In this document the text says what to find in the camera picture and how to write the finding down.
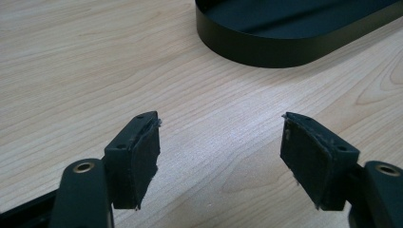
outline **black plastic tray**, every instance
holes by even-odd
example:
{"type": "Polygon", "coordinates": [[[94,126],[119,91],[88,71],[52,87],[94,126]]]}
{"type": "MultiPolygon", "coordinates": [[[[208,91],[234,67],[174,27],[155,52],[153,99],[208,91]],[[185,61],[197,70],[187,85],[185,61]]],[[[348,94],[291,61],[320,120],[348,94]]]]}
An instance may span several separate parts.
{"type": "Polygon", "coordinates": [[[308,64],[403,16],[403,0],[196,0],[201,40],[255,67],[308,64]]]}

